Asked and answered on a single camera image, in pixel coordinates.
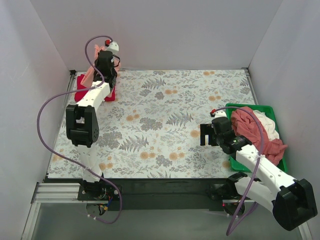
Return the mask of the salmon pink t shirt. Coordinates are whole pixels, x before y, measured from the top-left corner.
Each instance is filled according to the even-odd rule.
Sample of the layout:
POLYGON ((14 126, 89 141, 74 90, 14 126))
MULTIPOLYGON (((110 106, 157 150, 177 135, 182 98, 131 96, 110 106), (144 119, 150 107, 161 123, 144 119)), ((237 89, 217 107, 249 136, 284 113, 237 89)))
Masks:
POLYGON ((117 56, 119 45, 115 41, 106 40, 104 46, 95 45, 94 48, 94 67, 92 65, 89 67, 80 84, 91 88, 93 82, 103 81, 101 73, 104 82, 109 84, 110 90, 113 90, 121 66, 120 58, 117 56))

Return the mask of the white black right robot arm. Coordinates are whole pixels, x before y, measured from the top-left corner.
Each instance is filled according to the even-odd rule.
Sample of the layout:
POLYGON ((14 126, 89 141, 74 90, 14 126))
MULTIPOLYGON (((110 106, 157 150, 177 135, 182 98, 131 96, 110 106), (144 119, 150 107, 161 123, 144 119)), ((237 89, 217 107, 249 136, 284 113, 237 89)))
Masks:
POLYGON ((306 179, 297 180, 260 156, 244 136, 235 135, 227 118, 200 125, 200 145, 219 146, 251 172, 235 173, 227 178, 222 192, 230 197, 249 198, 269 210, 287 231, 318 214, 313 187, 306 179))

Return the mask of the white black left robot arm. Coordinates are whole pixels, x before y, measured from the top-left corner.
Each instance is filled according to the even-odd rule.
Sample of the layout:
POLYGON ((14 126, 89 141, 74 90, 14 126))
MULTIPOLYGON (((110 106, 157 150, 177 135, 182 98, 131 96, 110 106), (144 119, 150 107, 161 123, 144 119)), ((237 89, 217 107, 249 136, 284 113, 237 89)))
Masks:
POLYGON ((78 89, 75 104, 65 109, 66 136, 75 146, 81 167, 82 180, 88 183, 100 181, 103 173, 97 160, 96 142, 99 138, 97 111, 105 98, 112 92, 109 83, 100 80, 92 83, 92 89, 78 89))

